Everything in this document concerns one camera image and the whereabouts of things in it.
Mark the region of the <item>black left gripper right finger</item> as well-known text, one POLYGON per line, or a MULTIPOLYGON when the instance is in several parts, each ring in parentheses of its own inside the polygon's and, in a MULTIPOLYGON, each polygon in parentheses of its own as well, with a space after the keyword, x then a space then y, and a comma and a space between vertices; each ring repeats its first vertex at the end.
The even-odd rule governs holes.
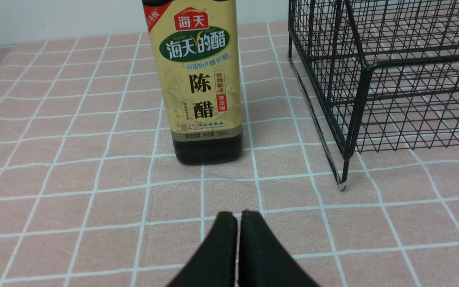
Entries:
POLYGON ((258 211, 241 216, 238 283, 241 287, 318 287, 284 249, 258 211))

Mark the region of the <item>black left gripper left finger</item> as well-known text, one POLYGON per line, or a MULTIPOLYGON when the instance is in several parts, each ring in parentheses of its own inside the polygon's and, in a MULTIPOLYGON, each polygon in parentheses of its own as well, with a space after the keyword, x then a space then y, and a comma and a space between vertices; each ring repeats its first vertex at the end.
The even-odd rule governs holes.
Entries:
POLYGON ((221 211, 210 232, 168 287, 233 287, 237 247, 237 219, 221 211))

